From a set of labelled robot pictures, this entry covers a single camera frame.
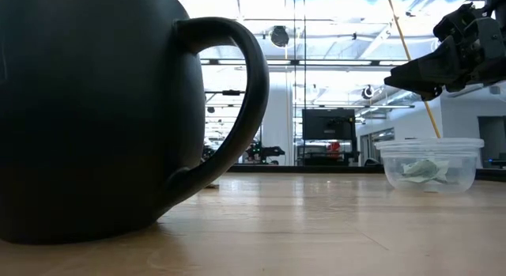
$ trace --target black mug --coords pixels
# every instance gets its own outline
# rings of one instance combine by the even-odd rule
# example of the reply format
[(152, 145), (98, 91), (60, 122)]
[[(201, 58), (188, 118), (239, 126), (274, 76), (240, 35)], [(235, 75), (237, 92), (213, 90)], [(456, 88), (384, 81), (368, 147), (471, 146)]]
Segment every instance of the black mug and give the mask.
[[(188, 19), (177, 0), (0, 0), (0, 238), (59, 244), (154, 223), (238, 159), (266, 110), (256, 38)], [(247, 89), (221, 148), (199, 164), (198, 53), (236, 45)]]

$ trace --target clear plastic container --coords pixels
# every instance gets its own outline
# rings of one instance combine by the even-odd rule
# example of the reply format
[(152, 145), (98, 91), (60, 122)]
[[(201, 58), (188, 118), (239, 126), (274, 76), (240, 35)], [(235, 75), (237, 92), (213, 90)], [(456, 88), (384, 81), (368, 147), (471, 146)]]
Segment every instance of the clear plastic container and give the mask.
[(477, 138), (431, 138), (378, 142), (376, 148), (396, 189), (456, 193), (473, 184), (483, 145)]

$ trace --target mug handle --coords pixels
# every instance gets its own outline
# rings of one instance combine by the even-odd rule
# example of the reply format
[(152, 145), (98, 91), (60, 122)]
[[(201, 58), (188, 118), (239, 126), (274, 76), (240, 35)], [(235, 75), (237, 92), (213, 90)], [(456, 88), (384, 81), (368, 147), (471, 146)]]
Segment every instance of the mug handle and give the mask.
[(244, 101), (237, 120), (217, 152), (193, 169), (182, 168), (167, 182), (168, 206), (182, 202), (227, 171), (250, 145), (267, 107), (269, 70), (259, 42), (243, 25), (220, 17), (203, 17), (174, 23), (176, 35), (197, 55), (208, 47), (237, 46), (243, 52), (247, 69)]

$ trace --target crumpled paper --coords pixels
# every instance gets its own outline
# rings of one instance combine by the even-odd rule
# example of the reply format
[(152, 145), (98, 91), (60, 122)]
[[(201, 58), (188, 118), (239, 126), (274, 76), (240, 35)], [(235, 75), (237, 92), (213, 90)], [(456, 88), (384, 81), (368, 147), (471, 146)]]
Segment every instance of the crumpled paper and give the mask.
[(427, 183), (436, 181), (448, 184), (446, 174), (448, 173), (450, 161), (423, 160), (412, 164), (403, 164), (404, 173), (400, 182)]

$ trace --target table surface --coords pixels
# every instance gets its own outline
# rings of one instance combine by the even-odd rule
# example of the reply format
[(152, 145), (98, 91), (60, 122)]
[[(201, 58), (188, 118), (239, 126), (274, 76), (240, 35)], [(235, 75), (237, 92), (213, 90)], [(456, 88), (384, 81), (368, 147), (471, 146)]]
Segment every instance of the table surface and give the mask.
[(141, 232), (0, 242), (0, 275), (506, 275), (506, 183), (394, 191), (382, 175), (236, 174)]

